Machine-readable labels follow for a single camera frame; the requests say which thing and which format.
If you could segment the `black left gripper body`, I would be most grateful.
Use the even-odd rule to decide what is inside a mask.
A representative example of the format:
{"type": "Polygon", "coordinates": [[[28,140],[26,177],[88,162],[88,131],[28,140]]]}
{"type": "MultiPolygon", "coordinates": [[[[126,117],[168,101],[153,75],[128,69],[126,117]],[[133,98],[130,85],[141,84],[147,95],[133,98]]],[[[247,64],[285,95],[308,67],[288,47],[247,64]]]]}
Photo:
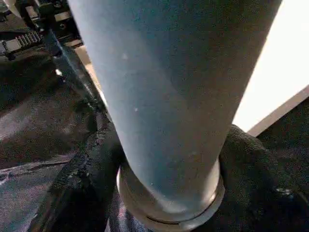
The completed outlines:
{"type": "Polygon", "coordinates": [[[82,40],[66,0],[2,0],[0,2],[0,55],[15,55],[43,46],[52,30],[60,43],[79,47],[82,40]]]}

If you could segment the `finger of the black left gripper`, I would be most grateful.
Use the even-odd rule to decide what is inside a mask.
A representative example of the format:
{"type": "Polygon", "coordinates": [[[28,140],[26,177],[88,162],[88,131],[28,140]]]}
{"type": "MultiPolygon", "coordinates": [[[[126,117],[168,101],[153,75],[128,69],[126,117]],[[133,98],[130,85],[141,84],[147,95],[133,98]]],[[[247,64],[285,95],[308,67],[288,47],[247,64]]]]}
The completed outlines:
{"type": "Polygon", "coordinates": [[[97,112],[106,110],[102,97],[75,51],[60,43],[52,30],[46,33],[46,49],[65,82],[97,112]]]}

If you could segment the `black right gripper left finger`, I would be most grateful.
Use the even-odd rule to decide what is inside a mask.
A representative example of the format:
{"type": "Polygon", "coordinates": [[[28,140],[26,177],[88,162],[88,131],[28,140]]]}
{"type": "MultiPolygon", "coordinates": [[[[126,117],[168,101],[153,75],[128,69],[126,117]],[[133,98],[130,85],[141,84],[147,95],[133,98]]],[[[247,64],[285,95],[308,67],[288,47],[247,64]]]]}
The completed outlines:
{"type": "Polygon", "coordinates": [[[123,157],[114,128],[89,136],[48,189],[31,231],[105,231],[123,157]]]}

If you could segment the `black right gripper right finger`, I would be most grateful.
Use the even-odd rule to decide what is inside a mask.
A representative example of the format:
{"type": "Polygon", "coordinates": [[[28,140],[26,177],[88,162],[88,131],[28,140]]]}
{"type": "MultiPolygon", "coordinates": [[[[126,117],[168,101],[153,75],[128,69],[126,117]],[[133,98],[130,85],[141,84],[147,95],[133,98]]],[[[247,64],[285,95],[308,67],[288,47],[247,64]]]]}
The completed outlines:
{"type": "Polygon", "coordinates": [[[224,199],[209,232],[307,232],[309,202],[262,143],[232,125],[219,156],[224,199]]]}

